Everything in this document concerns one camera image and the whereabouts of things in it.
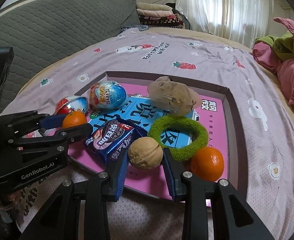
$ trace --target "bedsheet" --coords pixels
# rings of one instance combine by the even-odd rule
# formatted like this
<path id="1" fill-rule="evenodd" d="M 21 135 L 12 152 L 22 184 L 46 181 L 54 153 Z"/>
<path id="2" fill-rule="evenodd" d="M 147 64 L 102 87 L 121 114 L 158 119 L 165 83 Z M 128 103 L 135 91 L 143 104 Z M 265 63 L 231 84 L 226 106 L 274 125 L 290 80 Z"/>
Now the bedsheet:
<path id="1" fill-rule="evenodd" d="M 288 239 L 294 232 L 294 125 L 274 89 L 275 84 L 246 47 L 213 35 L 210 37 L 215 38 L 215 43 L 198 38 L 196 32 L 184 30 L 184 36 L 175 36 L 172 31 L 129 29 L 61 60 L 26 84 L 2 114 L 35 109 L 52 113 L 62 97 L 74 94 L 84 86 L 84 80 L 87 82 L 104 71 L 177 75 L 229 87 L 247 144 L 247 202 L 275 239 Z M 41 195 L 34 202 L 28 200 L 25 189 L 20 202 L 22 231 L 59 182 L 67 177 L 77 182 L 89 175 L 70 165 L 66 171 L 28 188 L 29 191 L 36 188 Z M 108 204 L 108 214 L 112 239 L 181 238 L 183 206 L 179 203 L 125 191 L 117 203 Z M 210 213 L 208 218 L 213 239 Z"/>

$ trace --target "blue snack wrapper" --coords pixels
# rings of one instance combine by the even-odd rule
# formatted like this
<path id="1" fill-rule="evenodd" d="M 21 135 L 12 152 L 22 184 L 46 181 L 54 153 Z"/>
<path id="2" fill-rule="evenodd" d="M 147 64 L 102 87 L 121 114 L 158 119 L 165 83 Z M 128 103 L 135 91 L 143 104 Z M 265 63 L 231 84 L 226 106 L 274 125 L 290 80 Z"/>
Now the blue snack wrapper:
<path id="1" fill-rule="evenodd" d="M 145 129 L 116 116 L 86 138 L 85 146 L 107 164 L 116 161 L 123 148 L 129 148 L 133 141 L 145 136 Z"/>

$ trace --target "green ring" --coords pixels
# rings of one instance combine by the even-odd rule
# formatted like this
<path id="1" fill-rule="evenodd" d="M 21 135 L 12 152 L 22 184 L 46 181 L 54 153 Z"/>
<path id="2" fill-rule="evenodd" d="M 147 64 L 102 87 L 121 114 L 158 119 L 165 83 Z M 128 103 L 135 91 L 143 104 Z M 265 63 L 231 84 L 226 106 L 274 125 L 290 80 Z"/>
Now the green ring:
<path id="1" fill-rule="evenodd" d="M 181 116 L 165 115 L 156 119 L 148 132 L 148 136 L 155 139 L 162 148 L 168 147 L 161 142 L 160 135 L 169 128 L 187 133 L 191 132 L 196 136 L 196 140 L 190 145 L 183 148 L 170 148 L 171 155 L 176 161 L 189 160 L 198 149 L 205 147 L 208 143 L 208 133 L 205 127 L 195 120 Z"/>

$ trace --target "green fabric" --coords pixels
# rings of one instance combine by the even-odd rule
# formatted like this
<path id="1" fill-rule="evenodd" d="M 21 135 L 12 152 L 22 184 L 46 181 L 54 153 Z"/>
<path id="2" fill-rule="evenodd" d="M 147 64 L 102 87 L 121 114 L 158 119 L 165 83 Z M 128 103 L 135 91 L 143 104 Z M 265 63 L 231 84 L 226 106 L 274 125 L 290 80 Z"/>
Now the green fabric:
<path id="1" fill-rule="evenodd" d="M 257 42 L 268 44 L 282 61 L 294 58 L 294 36 L 289 31 L 281 37 L 265 36 L 258 38 L 256 39 Z"/>
<path id="2" fill-rule="evenodd" d="M 149 129 L 148 136 L 154 138 L 162 148 L 165 148 L 167 146 L 161 142 L 160 135 L 169 128 L 192 133 L 196 136 L 190 145 L 183 148 L 170 148 L 170 153 L 176 161 L 189 160 L 198 149 L 205 147 L 208 143 L 206 128 L 199 122 L 183 116 L 165 115 L 156 119 Z"/>

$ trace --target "quilted fabric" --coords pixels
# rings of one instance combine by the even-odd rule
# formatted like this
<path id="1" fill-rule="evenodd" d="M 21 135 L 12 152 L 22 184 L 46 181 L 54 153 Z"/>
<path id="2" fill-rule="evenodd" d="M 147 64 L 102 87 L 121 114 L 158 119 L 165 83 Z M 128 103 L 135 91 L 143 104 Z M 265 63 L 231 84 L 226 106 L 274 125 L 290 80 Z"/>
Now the quilted fabric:
<path id="1" fill-rule="evenodd" d="M 136 0 L 36 0 L 0 17 L 0 47 L 14 48 L 0 112 L 36 73 L 140 25 Z"/>

